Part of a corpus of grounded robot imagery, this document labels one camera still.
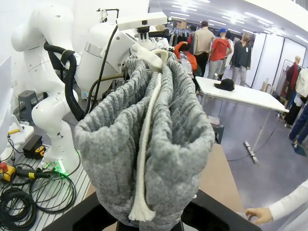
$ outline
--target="hat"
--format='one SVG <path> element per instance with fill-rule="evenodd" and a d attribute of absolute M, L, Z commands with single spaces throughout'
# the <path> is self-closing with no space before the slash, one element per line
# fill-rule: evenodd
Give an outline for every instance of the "hat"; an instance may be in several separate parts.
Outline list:
<path fill-rule="evenodd" d="M 227 32 L 227 29 L 222 28 L 219 30 L 218 36 L 220 36 L 221 33 L 226 33 L 226 32 Z"/>
<path fill-rule="evenodd" d="M 222 90 L 233 91 L 234 90 L 234 82 L 232 79 L 226 78 L 221 81 L 221 83 L 214 83 L 216 88 Z"/>

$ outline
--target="red t-shirt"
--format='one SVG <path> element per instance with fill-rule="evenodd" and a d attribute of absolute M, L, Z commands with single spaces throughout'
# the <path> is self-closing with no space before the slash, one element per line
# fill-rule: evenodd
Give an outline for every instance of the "red t-shirt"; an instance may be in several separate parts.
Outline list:
<path fill-rule="evenodd" d="M 217 61 L 220 59 L 224 59 L 227 55 L 227 48 L 231 49 L 229 41 L 226 39 L 217 38 L 214 40 L 212 49 L 214 50 L 210 60 Z"/>

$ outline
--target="black jacket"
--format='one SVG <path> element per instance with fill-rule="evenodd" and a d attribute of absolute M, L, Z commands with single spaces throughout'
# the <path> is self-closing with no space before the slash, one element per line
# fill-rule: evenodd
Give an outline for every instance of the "black jacket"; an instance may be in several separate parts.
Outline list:
<path fill-rule="evenodd" d="M 251 46 L 247 43 L 244 47 L 241 41 L 234 45 L 234 54 L 232 65 L 235 67 L 250 67 L 251 64 Z"/>

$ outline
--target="human hand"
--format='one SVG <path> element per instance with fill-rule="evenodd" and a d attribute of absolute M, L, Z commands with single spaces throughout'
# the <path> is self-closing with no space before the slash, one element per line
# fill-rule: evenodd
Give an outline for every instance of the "human hand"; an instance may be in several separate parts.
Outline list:
<path fill-rule="evenodd" d="M 268 223 L 273 220 L 273 215 L 270 212 L 269 208 L 249 208 L 245 212 L 248 220 L 251 218 L 257 217 L 258 219 L 254 221 L 255 225 L 260 225 L 263 223 Z"/>

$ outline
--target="beige shirt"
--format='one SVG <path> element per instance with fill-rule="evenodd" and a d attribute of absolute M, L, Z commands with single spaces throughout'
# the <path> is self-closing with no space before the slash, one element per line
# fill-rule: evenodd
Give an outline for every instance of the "beige shirt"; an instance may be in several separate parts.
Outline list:
<path fill-rule="evenodd" d="M 194 35 L 193 51 L 195 55 L 203 52 L 209 53 L 211 41 L 215 39 L 215 35 L 207 28 L 201 28 Z"/>

